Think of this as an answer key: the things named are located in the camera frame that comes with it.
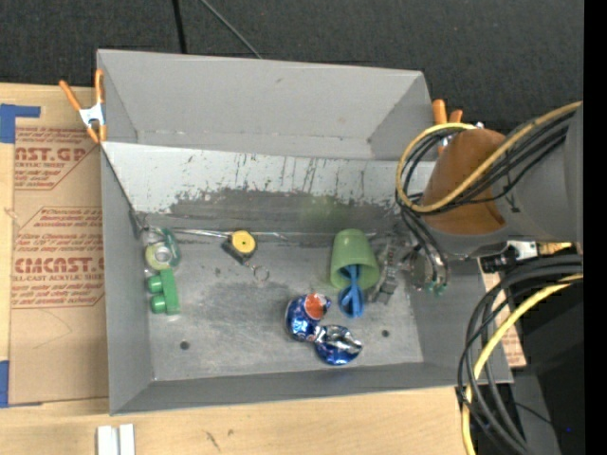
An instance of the tan surface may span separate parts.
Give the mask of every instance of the tan surface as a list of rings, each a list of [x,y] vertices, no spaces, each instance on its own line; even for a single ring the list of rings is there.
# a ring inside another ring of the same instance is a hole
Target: tan surface
[[[64,98],[62,94],[54,91],[54,86],[0,83],[0,103],[38,106],[43,102],[45,105],[41,108],[41,118],[46,118],[49,122],[58,122],[65,120]],[[83,103],[90,103],[93,100],[93,92],[89,88],[76,88],[76,94]],[[16,124],[35,126],[39,121],[38,118],[17,118]],[[72,115],[71,121],[80,124],[78,115]],[[9,290],[14,217],[13,171],[14,146],[2,143],[0,144],[0,360],[6,359],[9,355]]]
[[[92,89],[74,91],[83,106],[93,102]],[[12,250],[12,262],[7,258],[0,270],[2,281],[11,282],[10,289],[0,290],[0,303],[5,310],[11,304],[9,402],[106,396],[105,306],[102,279],[98,278],[102,277],[98,267],[102,251],[88,249],[101,246],[97,245],[99,240],[89,237],[91,233],[100,236],[101,227],[51,225],[62,217],[79,216],[81,219],[72,223],[86,219],[88,225],[93,222],[89,220],[92,214],[101,212],[99,147],[88,138],[80,115],[59,86],[0,83],[0,102],[41,107],[39,118],[17,119],[17,139],[10,165],[15,170],[10,209],[17,243]],[[51,216],[59,219],[48,219]],[[51,226],[42,227],[42,223]],[[56,239],[43,240],[46,234]],[[87,245],[86,251],[73,247],[77,240],[65,239],[72,235],[86,236],[78,240]],[[81,266],[68,275],[61,263],[45,267],[36,263],[76,260],[76,265],[82,265],[78,263],[81,257],[91,258],[87,275]],[[95,279],[93,268],[98,270]],[[88,284],[101,286],[92,288]],[[84,303],[89,299],[97,302],[92,306]],[[59,300],[80,303],[58,304]],[[0,324],[3,327],[0,344],[6,345],[8,318]]]
[[[135,425],[138,455],[460,455],[453,389],[109,417],[104,399],[0,411],[0,453],[93,454],[101,425]]]

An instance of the black cable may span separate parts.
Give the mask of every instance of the black cable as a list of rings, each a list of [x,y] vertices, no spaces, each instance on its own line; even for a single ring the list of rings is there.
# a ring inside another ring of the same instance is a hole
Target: black cable
[[[177,25],[177,36],[179,38],[179,49],[182,54],[188,53],[188,47],[186,45],[186,35],[183,30],[183,20],[181,19],[181,8],[179,7],[179,0],[171,0],[173,4],[173,14],[175,15],[175,24]]]
[[[505,157],[502,160],[500,160],[500,162],[498,164],[496,164],[492,167],[491,173],[488,173],[487,176],[484,177],[482,180],[477,181],[476,186],[474,188],[469,189],[469,192],[463,198],[464,203],[475,204],[475,203],[480,203],[480,202],[487,202],[489,200],[495,200],[496,198],[502,197],[503,195],[508,193],[510,190],[512,190],[512,188],[516,185],[516,183],[518,183],[533,166],[537,165],[540,161],[542,161],[544,158],[546,158],[550,153],[552,153],[557,147],[559,147],[565,141],[567,129],[568,129],[568,125],[560,128],[558,133],[552,134],[552,136],[545,138],[542,142],[540,142],[539,144],[535,145],[532,148],[527,148],[527,143],[526,143],[523,153],[518,153],[518,152],[516,154],[506,153]],[[484,189],[493,185],[495,182],[497,182],[503,176],[508,174],[510,172],[510,170],[518,167],[519,164],[523,163],[525,160],[527,160],[529,157],[531,157],[532,155],[534,155],[536,152],[538,152],[540,150],[543,150],[543,152],[540,155],[538,155],[537,157],[535,157],[527,165],[525,165],[524,168],[519,172],[519,174],[514,179],[511,179],[509,181],[508,186],[499,195],[493,197],[492,199],[482,199],[482,200],[478,200],[478,201],[469,200],[470,197],[472,197],[474,195],[478,195]]]
[[[440,209],[436,209],[436,210],[433,210],[430,212],[423,212],[421,214],[423,214],[423,215],[441,214],[448,210],[455,209],[455,208],[458,208],[460,206],[464,206],[467,204],[480,204],[480,203],[484,203],[484,202],[494,201],[495,199],[506,195],[509,191],[512,190],[512,188],[516,185],[516,183],[518,183],[533,166],[537,165],[541,160],[543,160],[547,155],[549,155],[554,149],[556,149],[559,145],[561,145],[561,143],[564,142],[565,135],[566,135],[566,128],[563,128],[560,131],[562,131],[562,133],[559,133],[558,135],[553,134],[552,136],[545,138],[544,141],[535,145],[532,148],[524,149],[523,147],[517,147],[517,152],[515,152],[515,153],[511,152],[510,154],[505,155],[504,158],[502,158],[501,160],[499,160],[492,166],[491,171],[489,173],[487,173],[483,178],[475,181],[475,183],[472,186],[470,186],[468,189],[463,191],[459,197],[453,199],[447,205],[443,206]],[[521,164],[522,162],[524,162],[529,157],[531,157],[532,155],[534,155],[535,153],[537,153],[539,150],[542,150],[542,149],[543,149],[543,152],[539,156],[534,158],[529,164],[527,164],[523,168],[523,170],[520,171],[519,174],[513,180],[510,180],[510,183],[508,184],[508,186],[506,188],[504,188],[504,190],[500,194],[498,194],[494,197],[487,198],[487,199],[478,199],[478,200],[473,199],[473,197],[477,196],[482,191],[486,190],[487,188],[492,186],[494,183],[496,183],[498,180],[500,180],[502,177],[507,175],[510,172],[510,170],[516,168],[519,164]]]
[[[525,173],[527,173],[533,166],[535,166],[537,163],[539,163],[551,151],[553,151],[557,146],[559,146],[561,144],[561,141],[564,140],[564,136],[566,135],[567,129],[569,127],[568,121],[571,119],[572,116],[573,116],[573,112],[570,112],[570,113],[567,113],[560,117],[553,118],[546,124],[542,125],[541,127],[538,127],[538,129],[535,130],[533,134],[531,134],[530,136],[527,136],[526,138],[524,138],[524,140],[522,140],[521,143],[517,144],[517,146],[514,148],[513,151],[510,151],[510,153],[508,155],[506,155],[505,157],[498,160],[495,164],[493,164],[491,170],[487,174],[485,174],[485,176],[483,178],[475,181],[475,183],[472,184],[466,191],[462,192],[460,197],[455,198],[449,204],[447,204],[446,206],[444,206],[440,209],[436,209],[431,212],[418,213],[418,214],[419,215],[440,214],[447,210],[451,210],[451,209],[454,209],[454,208],[457,208],[457,207],[460,207],[460,206],[463,206],[466,204],[490,202],[490,201],[495,200],[496,198],[506,195],[514,187],[514,185],[516,185],[516,183],[518,183],[523,178]],[[407,189],[409,187],[411,177],[413,176],[414,170],[416,169],[419,161],[421,160],[423,155],[433,146],[433,144],[435,144],[438,140],[442,139],[442,137],[444,137],[444,136],[457,135],[458,133],[461,133],[462,131],[463,130],[458,130],[458,131],[453,132],[453,131],[448,130],[448,131],[440,133],[440,134],[428,136],[428,139],[422,140],[422,142],[420,144],[418,144],[418,146],[412,152],[412,155],[409,159],[409,164],[410,164],[409,170],[407,172],[407,176],[405,178],[405,182],[403,185],[403,190],[405,191],[405,193],[407,193]],[[550,136],[545,138],[541,143],[535,145],[533,148],[529,148],[529,145],[531,145],[534,141],[538,140],[540,137],[542,137],[545,134],[550,134]],[[480,194],[482,191],[484,191],[485,189],[487,189],[488,187],[493,185],[495,182],[497,182],[497,180],[499,180],[504,175],[509,173],[510,170],[514,169],[516,166],[518,166],[524,160],[531,157],[532,155],[534,155],[535,153],[537,153],[538,151],[540,151],[542,149],[544,149],[544,150],[540,154],[540,156],[538,156],[534,160],[532,160],[532,162],[530,164],[527,164],[524,167],[524,169],[519,172],[519,174],[517,175],[517,177],[514,180],[510,180],[509,185],[498,196],[492,197],[489,199],[473,200],[473,197],[475,197],[476,195]]]
[[[550,260],[550,261],[549,262],[538,261],[538,263],[535,266],[537,267],[537,265],[539,265],[539,264],[549,266],[551,264],[562,264],[563,263],[563,260],[561,260],[561,261],[552,261],[555,259],[546,259],[546,260]],[[473,342],[478,338],[478,336],[485,334],[487,332],[486,328],[495,320],[495,317],[499,314],[499,312],[508,305],[508,299],[506,299],[496,309],[491,311],[491,305],[494,302],[495,297],[497,297],[497,295],[499,294],[499,292],[502,289],[507,287],[505,285],[508,285],[511,282],[521,282],[521,281],[528,280],[528,279],[534,278],[534,277],[535,278],[543,277],[542,281],[537,281],[533,285],[528,286],[525,290],[517,292],[516,297],[520,297],[521,295],[524,295],[525,293],[527,293],[530,290],[537,290],[538,288],[545,287],[545,281],[547,278],[546,275],[555,276],[556,274],[562,275],[562,274],[572,274],[575,272],[580,272],[579,257],[567,258],[565,261],[570,262],[571,260],[573,260],[575,263],[578,263],[578,264],[576,264],[573,267],[569,267],[569,268],[563,268],[559,265],[547,267],[546,269],[542,270],[541,272],[533,271],[533,270],[529,271],[528,268],[526,268],[526,271],[524,271],[522,274],[512,275],[511,278],[505,279],[505,281],[502,281],[499,285],[496,285],[496,287],[492,288],[483,297],[483,299],[479,302],[479,304],[475,308],[472,318],[470,319],[469,331],[467,334],[468,343],[467,343],[464,353],[462,354],[462,358],[460,359],[459,370],[458,370],[458,389],[460,390],[460,392],[458,392],[458,398],[460,398],[461,402],[464,402],[467,404],[467,406],[469,406],[469,402],[464,395],[465,388],[463,386],[463,378],[462,378],[463,363],[464,363],[464,358],[465,358],[466,361],[468,362],[467,367],[468,367],[468,375],[470,378],[470,386],[472,387],[473,391],[475,391],[477,401],[479,401],[479,403],[482,405],[482,407],[481,407],[482,409],[480,409],[480,410],[485,413],[485,416],[489,420],[489,423],[492,426],[494,426],[495,430],[502,436],[502,438],[512,448],[516,449],[519,453],[524,452],[524,446],[519,446],[519,444],[517,444],[513,438],[509,437],[506,434],[506,432],[499,425],[497,419],[495,419],[495,417],[490,413],[487,404],[484,402],[483,395],[480,393],[478,384],[476,383],[476,381],[474,379],[473,366],[471,365],[471,357],[469,356],[469,351],[472,347]],[[476,333],[472,335],[471,332],[473,331],[473,327],[476,324],[478,316],[480,315],[480,311],[483,309],[484,303],[487,304],[487,305],[485,305],[484,323],[481,327],[479,327],[479,329],[476,331]],[[486,365],[486,370],[487,370],[487,367],[490,369],[490,363],[488,363]],[[500,411],[502,418],[507,420],[506,424],[508,424],[508,421],[511,423],[511,420],[509,418],[509,415],[507,415],[507,411],[503,405],[501,397],[497,398],[497,405],[499,405],[499,403],[502,403],[502,408],[504,409],[504,410],[500,410],[498,408],[498,411]],[[515,432],[518,433],[518,429],[516,429],[516,427],[514,427],[513,424],[510,426],[510,429],[514,429],[514,430],[516,430]]]
[[[579,265],[579,266],[565,267],[561,271],[560,274],[565,276],[565,275],[576,274],[576,273],[581,273],[581,272],[582,272],[582,268]],[[572,284],[575,282],[579,282],[579,280],[571,281],[569,284]],[[542,287],[545,287],[545,284],[541,283],[540,285],[535,287],[534,290],[538,290],[539,288],[542,288]],[[525,294],[525,290],[523,292],[517,292],[513,295],[508,295],[508,298],[506,299],[507,304],[511,305],[511,303],[510,303],[511,300],[516,300],[519,297],[523,296]],[[495,319],[496,319],[496,315],[492,314],[491,305],[487,305],[485,307],[485,312],[483,314],[483,325],[488,324],[488,322],[493,322]],[[482,331],[481,342],[484,347],[485,345],[487,345],[487,342],[488,342],[487,328],[481,327],[479,330]],[[487,363],[485,365],[485,374],[487,376],[487,384],[489,386],[489,391],[491,392],[491,395],[493,397],[496,409],[498,410],[498,412],[500,413],[500,415],[506,422],[507,428],[509,430],[511,430],[512,434],[514,434],[514,433],[518,434],[518,429],[512,423],[512,421],[507,413],[507,409],[506,409],[506,406],[504,405],[502,397],[501,397],[500,393],[498,392],[497,385],[495,382],[495,376],[493,375],[493,368],[490,363]]]
[[[202,5],[204,5],[216,18],[217,20],[219,20],[219,22],[221,22],[224,26],[226,26],[236,37],[238,37],[238,39],[240,40],[240,42],[242,42],[245,46],[248,47],[248,50],[250,50],[255,57],[257,57],[258,59],[263,59],[261,54],[259,52],[257,52],[257,50],[255,50],[255,47],[253,47],[247,39],[245,39],[238,30],[236,30],[236,28],[230,23],[228,22],[228,20],[226,20],[226,18],[219,13],[207,0],[198,0]]]
[[[474,326],[476,325],[478,318],[481,314],[481,311],[489,305],[489,307],[495,302],[495,299],[499,295],[500,291],[503,289],[509,288],[512,284],[524,282],[530,279],[542,279],[538,287],[545,286],[545,279],[549,276],[561,275],[563,272],[579,272],[579,257],[577,255],[566,255],[562,257],[556,258],[543,258],[538,259],[535,262],[531,262],[532,264],[525,264],[519,267],[520,271],[516,271],[513,274],[508,275],[504,278],[500,284],[493,287],[489,292],[487,292],[483,298],[476,305],[469,321],[468,331],[467,331],[467,344],[464,352],[462,353],[462,359],[460,359],[460,365],[458,370],[458,386],[462,390],[463,393],[463,358],[469,352],[472,347],[473,342],[481,335],[483,330],[487,328],[491,322],[494,321],[495,316],[499,314],[499,312],[506,307],[506,302],[500,304],[497,308],[493,310],[490,316],[487,316],[483,325],[481,325],[476,332],[474,333]],[[517,296],[524,294],[524,292],[518,292]]]

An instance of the green lego piece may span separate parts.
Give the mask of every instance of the green lego piece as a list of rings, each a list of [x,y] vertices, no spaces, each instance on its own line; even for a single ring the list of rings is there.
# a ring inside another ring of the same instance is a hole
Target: green lego piece
[[[148,288],[154,295],[150,307],[155,314],[176,315],[180,312],[179,297],[175,286],[175,275],[172,268],[163,269],[158,275],[150,277]]]

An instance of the wire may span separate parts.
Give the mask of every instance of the wire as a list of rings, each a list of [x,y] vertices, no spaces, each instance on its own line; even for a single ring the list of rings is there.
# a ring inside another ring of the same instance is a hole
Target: wire
[[[564,140],[566,138],[566,133],[568,130],[569,121],[570,121],[570,117],[565,116],[565,117],[558,118],[551,123],[545,124],[539,130],[537,130],[534,135],[527,137],[525,139],[524,144],[523,145],[519,144],[518,147],[515,148],[513,152],[506,151],[504,154],[504,157],[498,159],[494,163],[490,172],[484,174],[483,178],[479,179],[477,182],[475,182],[473,186],[470,186],[470,188],[467,189],[466,192],[463,192],[462,194],[460,194],[456,199],[454,199],[453,201],[448,203],[446,206],[443,206],[432,212],[425,212],[424,214],[439,214],[439,213],[443,213],[447,210],[451,210],[451,209],[454,209],[454,208],[457,208],[457,207],[460,207],[460,206],[463,206],[466,204],[480,204],[480,203],[494,201],[495,199],[506,195],[509,191],[511,191],[514,188],[514,186],[523,178],[523,176],[532,167],[537,165],[541,160],[543,160],[547,155],[549,155],[554,149],[556,149],[559,145],[561,145],[564,142]],[[550,133],[550,136],[547,138],[544,138],[540,143],[534,145],[533,147],[530,147],[530,145],[534,141],[537,141],[540,138],[540,136],[544,135],[545,133]],[[421,148],[416,149],[416,151],[412,153],[412,157],[410,158],[410,160],[413,163],[409,168],[407,177],[406,177],[404,185],[403,185],[403,190],[405,192],[409,188],[410,178],[414,172],[415,167],[417,166],[417,164],[421,158],[420,156],[416,156],[414,159],[414,155],[418,155],[418,153],[417,153],[418,150],[421,151]],[[510,170],[514,169],[520,163],[522,163],[524,160],[527,160],[529,157],[531,157],[538,151],[542,151],[542,150],[543,150],[543,152],[540,155],[538,155],[537,157],[535,157],[533,160],[531,160],[519,172],[519,174],[515,177],[514,180],[508,178],[508,185],[506,187],[504,187],[503,191],[500,194],[498,194],[494,197],[489,197],[489,198],[485,198],[485,199],[476,199],[476,200],[474,199],[474,197],[476,197],[482,191],[486,190],[488,187],[492,186],[500,178],[509,174]],[[414,194],[414,195],[410,196],[410,199],[412,200],[412,202],[417,204],[418,199],[420,197],[421,197],[421,194]]]
[[[405,204],[405,206],[415,212],[423,213],[423,212],[432,212],[434,210],[440,209],[441,207],[447,205],[453,199],[455,199],[458,195],[460,195],[463,191],[465,191],[472,183],[478,180],[481,175],[491,167],[497,160],[500,158],[507,150],[511,149],[518,141],[520,141],[523,137],[529,134],[531,131],[537,129],[539,125],[546,123],[547,121],[557,118],[560,115],[569,113],[576,108],[579,107],[581,101],[567,104],[561,108],[558,108],[554,111],[546,113],[545,115],[532,120],[529,124],[521,128],[519,131],[514,133],[509,139],[507,139],[493,154],[491,154],[477,169],[474,170],[458,187],[456,187],[453,191],[448,193],[442,199],[437,200],[433,204],[419,206],[411,201],[411,199],[407,196],[406,192],[403,190],[401,185],[401,175],[407,162],[408,156],[411,153],[412,149],[419,143],[423,138],[428,137],[437,132],[441,132],[445,129],[452,128],[455,131],[463,131],[474,129],[473,125],[466,125],[462,123],[445,123],[442,125],[435,125],[424,132],[422,132],[419,136],[414,138],[414,140],[407,146],[405,151],[403,152],[400,160],[398,161],[398,165],[396,167],[396,192],[400,197],[401,201]]]
[[[542,290],[538,291],[537,293],[532,295],[530,298],[525,300],[513,313],[511,313],[507,317],[507,319],[493,333],[491,338],[487,341],[487,344],[483,347],[482,352],[480,353],[476,363],[474,364],[474,369],[473,369],[474,379],[478,380],[478,378],[480,377],[481,371],[483,370],[485,364],[487,364],[487,361],[488,361],[491,353],[497,346],[497,344],[500,342],[500,340],[502,339],[504,334],[507,332],[507,330],[512,325],[514,325],[514,323],[520,317],[522,317],[523,314],[525,314],[528,310],[530,310],[532,307],[537,305],[540,301],[545,300],[549,296],[553,295],[554,293],[562,290],[563,288],[568,287],[571,284],[570,282],[572,280],[577,280],[577,279],[583,279],[583,275],[569,276],[569,277],[563,279],[566,283],[546,286],[545,288],[543,288]],[[472,402],[473,397],[472,397],[471,385],[468,385],[466,387],[465,397],[466,397],[468,403]],[[472,442],[471,435],[470,435],[469,417],[470,417],[470,411],[469,411],[468,404],[464,404],[462,407],[462,436],[464,439],[464,447],[466,448],[466,451],[469,455],[475,455],[476,451],[474,449],[474,444]]]
[[[569,274],[575,274],[575,273],[580,273],[580,272],[581,272],[581,257],[576,254],[568,254],[568,255],[561,255],[561,256],[557,256],[557,257],[538,258],[535,260],[531,260],[527,264],[518,266],[516,271],[508,274],[505,278],[503,278],[502,281],[500,282],[500,284],[496,285],[491,290],[489,290],[483,296],[483,298],[478,302],[476,307],[474,308],[474,311],[473,311],[470,321],[469,321],[469,326],[468,326],[467,334],[466,334],[467,344],[465,346],[464,352],[462,353],[462,356],[461,356],[460,362],[459,362],[459,369],[458,369],[458,373],[457,373],[457,385],[458,385],[457,394],[458,394],[458,399],[459,399],[460,403],[466,403],[468,405],[470,413],[478,421],[479,427],[486,433],[486,435],[490,438],[491,441],[494,441],[494,437],[492,436],[492,433],[489,431],[487,426],[492,426],[495,429],[495,431],[500,435],[503,442],[508,443],[513,448],[514,447],[519,448],[516,450],[519,453],[521,453],[521,452],[524,453],[524,447],[523,447],[524,441],[522,443],[520,443],[521,440],[517,441],[516,435],[514,435],[514,433],[512,432],[514,430],[514,432],[518,433],[518,429],[516,427],[514,427],[512,423],[508,422],[509,416],[507,415],[506,409],[504,408],[504,410],[499,410],[499,405],[500,405],[500,403],[502,403],[501,398],[500,397],[496,398],[496,400],[495,400],[496,405],[497,405],[498,411],[500,412],[501,417],[504,419],[505,416],[507,416],[507,418],[505,419],[506,429],[508,429],[510,431],[510,433],[508,433],[506,430],[500,429],[501,426],[500,426],[499,422],[495,419],[495,417],[489,411],[487,404],[485,403],[485,400],[484,400],[482,394],[480,393],[480,389],[479,389],[478,384],[476,383],[473,373],[472,373],[473,367],[472,367],[472,363],[470,360],[470,353],[473,350],[475,350],[475,349],[473,349],[473,343],[481,334],[483,334],[485,332],[485,329],[488,328],[488,326],[495,320],[496,316],[499,315],[499,313],[507,305],[509,305],[509,303],[511,301],[514,301],[516,298],[519,298],[520,296],[527,294],[531,290],[537,291],[539,288],[546,286],[547,281],[551,281],[551,282],[556,281],[558,278],[555,278],[555,277],[561,277],[562,275],[569,275]],[[498,307],[491,310],[491,306],[493,305],[497,296],[499,295],[499,293],[502,290],[508,289],[511,285],[514,285],[515,283],[519,284],[521,282],[526,282],[528,280],[535,280],[535,281],[533,284],[527,284],[524,289],[518,291],[515,295],[508,295],[505,301],[503,301]],[[477,323],[478,318],[480,317],[483,310],[484,310],[483,324],[475,332],[474,325]],[[464,389],[464,382],[463,382],[463,370],[464,370],[465,364],[466,364],[466,367],[468,368],[468,376],[470,379],[470,384],[472,386],[472,392],[477,397],[477,402],[480,405],[480,407],[478,407],[478,409],[473,407],[472,404],[469,403],[468,400],[466,399],[466,397],[464,396],[465,389]],[[486,365],[487,378],[489,378],[489,374],[491,374],[488,372],[489,370],[490,370],[490,364],[487,364]],[[487,418],[486,422],[484,421],[483,416],[481,416],[481,414],[483,414],[484,417]],[[494,441],[494,443],[496,446],[500,446],[498,441]]]
[[[230,23],[228,22],[228,20],[226,20],[226,18],[219,13],[219,11],[217,11],[207,0],[198,0],[202,5],[204,5],[224,26],[226,26],[236,37],[238,37],[238,39],[240,39],[240,42],[242,42],[245,46],[247,46],[248,50],[250,50],[253,54],[255,54],[255,57],[257,57],[258,59],[264,59],[261,54],[259,52],[257,52],[257,50],[255,50],[255,47],[253,47],[249,41],[247,39],[245,39],[245,37],[243,37],[241,35],[241,33],[236,30],[236,28]]]

